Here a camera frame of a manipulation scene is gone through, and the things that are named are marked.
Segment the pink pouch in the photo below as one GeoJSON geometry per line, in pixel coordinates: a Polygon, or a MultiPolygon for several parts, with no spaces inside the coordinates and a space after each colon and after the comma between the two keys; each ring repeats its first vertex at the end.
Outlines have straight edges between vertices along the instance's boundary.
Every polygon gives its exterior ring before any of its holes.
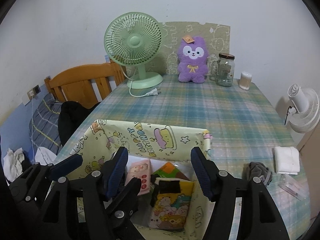
{"type": "Polygon", "coordinates": [[[150,192],[151,164],[149,159],[134,162],[129,166],[125,185],[127,185],[132,178],[141,180],[139,196],[150,192]]]}

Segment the grey and white sock bundle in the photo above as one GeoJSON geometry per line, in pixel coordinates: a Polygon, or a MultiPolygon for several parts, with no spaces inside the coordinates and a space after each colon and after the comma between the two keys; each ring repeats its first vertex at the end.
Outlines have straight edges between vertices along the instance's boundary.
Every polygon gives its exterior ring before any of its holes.
{"type": "Polygon", "coordinates": [[[260,178],[265,186],[272,181],[272,171],[261,162],[250,162],[245,168],[246,180],[254,177],[260,178]]]}

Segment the white crumpled clothes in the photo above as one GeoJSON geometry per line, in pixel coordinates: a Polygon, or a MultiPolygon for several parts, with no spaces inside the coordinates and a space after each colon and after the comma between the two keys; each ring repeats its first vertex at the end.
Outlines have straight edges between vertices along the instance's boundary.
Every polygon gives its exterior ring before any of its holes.
{"type": "Polygon", "coordinates": [[[41,165],[52,163],[56,159],[56,154],[45,147],[39,147],[33,156],[31,153],[31,160],[24,153],[22,148],[15,152],[12,149],[7,150],[7,154],[3,158],[3,171],[5,178],[9,183],[17,179],[26,169],[36,162],[41,165]]]}

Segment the clear plastic pen case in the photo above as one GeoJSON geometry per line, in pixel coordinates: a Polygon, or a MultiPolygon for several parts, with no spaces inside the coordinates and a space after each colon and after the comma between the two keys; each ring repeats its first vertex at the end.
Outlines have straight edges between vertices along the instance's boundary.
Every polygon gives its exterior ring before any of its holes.
{"type": "Polygon", "coordinates": [[[298,200],[304,200],[306,198],[306,191],[303,186],[288,174],[282,174],[280,176],[279,187],[298,200]]]}

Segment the blue plaid pillow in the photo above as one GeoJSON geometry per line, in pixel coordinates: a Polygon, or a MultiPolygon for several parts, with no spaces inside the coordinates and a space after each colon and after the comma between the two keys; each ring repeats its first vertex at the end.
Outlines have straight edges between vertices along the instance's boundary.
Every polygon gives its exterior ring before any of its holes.
{"type": "Polygon", "coordinates": [[[29,123],[29,137],[34,152],[39,147],[44,147],[57,155],[61,149],[58,132],[58,120],[62,103],[57,101],[52,94],[47,94],[33,113],[29,123]]]}

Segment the cartoon animal tissue pack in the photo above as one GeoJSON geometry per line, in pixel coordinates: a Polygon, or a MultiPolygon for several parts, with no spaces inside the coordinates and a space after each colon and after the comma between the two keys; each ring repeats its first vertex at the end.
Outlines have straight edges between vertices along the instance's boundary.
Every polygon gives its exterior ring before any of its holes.
{"type": "Polygon", "coordinates": [[[148,226],[160,230],[182,230],[189,211],[194,182],[179,178],[156,178],[148,226]]]}

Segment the orange green packet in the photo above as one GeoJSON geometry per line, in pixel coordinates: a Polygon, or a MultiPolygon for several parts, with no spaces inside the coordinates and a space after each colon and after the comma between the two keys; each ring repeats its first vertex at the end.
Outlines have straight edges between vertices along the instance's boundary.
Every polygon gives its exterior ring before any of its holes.
{"type": "Polygon", "coordinates": [[[165,163],[162,167],[151,174],[151,179],[155,180],[156,178],[178,178],[189,180],[184,173],[170,162],[165,163]]]}

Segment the folded white towel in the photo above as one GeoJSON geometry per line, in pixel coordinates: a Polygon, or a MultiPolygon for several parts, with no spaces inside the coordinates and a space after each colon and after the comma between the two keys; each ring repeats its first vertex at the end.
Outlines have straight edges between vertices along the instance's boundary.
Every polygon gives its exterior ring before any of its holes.
{"type": "Polygon", "coordinates": [[[274,148],[277,174],[297,175],[300,172],[299,151],[295,147],[274,148]]]}

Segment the black chair back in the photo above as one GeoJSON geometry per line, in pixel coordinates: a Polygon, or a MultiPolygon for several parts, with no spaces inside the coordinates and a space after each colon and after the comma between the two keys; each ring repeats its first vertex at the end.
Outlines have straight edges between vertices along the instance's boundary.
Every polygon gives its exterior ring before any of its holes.
{"type": "Polygon", "coordinates": [[[61,105],[57,126],[62,146],[99,104],[86,108],[76,101],[66,101],[61,105]]]}

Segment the white standing fan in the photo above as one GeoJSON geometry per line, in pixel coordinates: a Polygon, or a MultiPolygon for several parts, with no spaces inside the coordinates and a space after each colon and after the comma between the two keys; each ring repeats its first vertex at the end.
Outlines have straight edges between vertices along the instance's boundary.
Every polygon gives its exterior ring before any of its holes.
{"type": "Polygon", "coordinates": [[[291,108],[289,113],[289,125],[301,134],[313,130],[319,122],[319,96],[312,88],[302,88],[293,84],[287,91],[291,108]]]}

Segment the cotton swab container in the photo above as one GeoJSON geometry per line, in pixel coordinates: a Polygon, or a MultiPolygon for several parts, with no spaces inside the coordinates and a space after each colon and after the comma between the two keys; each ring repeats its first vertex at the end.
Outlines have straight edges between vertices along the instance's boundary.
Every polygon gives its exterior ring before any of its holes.
{"type": "Polygon", "coordinates": [[[252,74],[248,72],[242,72],[239,80],[239,87],[243,90],[249,90],[252,82],[252,74]]]}

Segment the glass mason jar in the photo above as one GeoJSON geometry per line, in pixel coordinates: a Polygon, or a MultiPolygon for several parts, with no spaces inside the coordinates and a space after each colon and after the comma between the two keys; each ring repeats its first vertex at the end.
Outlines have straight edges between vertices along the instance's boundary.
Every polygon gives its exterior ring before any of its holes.
{"type": "Polygon", "coordinates": [[[217,65],[215,74],[216,84],[223,87],[231,87],[233,85],[234,70],[235,70],[235,56],[227,53],[219,53],[218,60],[214,61],[217,65]]]}

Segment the green desk fan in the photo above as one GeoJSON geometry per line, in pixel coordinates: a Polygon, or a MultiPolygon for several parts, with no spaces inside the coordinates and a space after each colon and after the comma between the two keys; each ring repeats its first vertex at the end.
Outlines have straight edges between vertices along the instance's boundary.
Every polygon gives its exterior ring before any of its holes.
{"type": "Polygon", "coordinates": [[[124,67],[134,67],[132,76],[127,76],[127,87],[147,89],[143,95],[129,94],[134,98],[157,96],[161,93],[156,86],[163,77],[156,72],[147,72],[145,65],[158,54],[162,44],[159,22],[142,12],[127,12],[118,16],[108,26],[104,35],[104,48],[110,60],[124,67]]]}

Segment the purple plush toy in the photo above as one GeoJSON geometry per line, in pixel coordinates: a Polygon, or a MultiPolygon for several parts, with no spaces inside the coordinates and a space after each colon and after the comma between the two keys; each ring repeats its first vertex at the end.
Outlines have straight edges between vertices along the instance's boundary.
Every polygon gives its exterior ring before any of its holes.
{"type": "Polygon", "coordinates": [[[181,39],[178,55],[178,80],[180,82],[204,83],[208,74],[208,49],[204,38],[192,37],[193,42],[181,39]]]}

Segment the beige patterned board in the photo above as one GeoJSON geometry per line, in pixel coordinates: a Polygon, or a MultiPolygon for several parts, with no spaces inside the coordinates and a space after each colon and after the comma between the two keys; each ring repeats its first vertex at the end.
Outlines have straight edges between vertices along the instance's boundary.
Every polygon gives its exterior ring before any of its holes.
{"type": "Polygon", "coordinates": [[[191,48],[204,47],[207,51],[208,69],[215,68],[220,53],[229,53],[231,27],[217,23],[163,22],[161,48],[156,57],[145,65],[147,72],[178,74],[178,52],[184,39],[192,37],[191,48]]]}

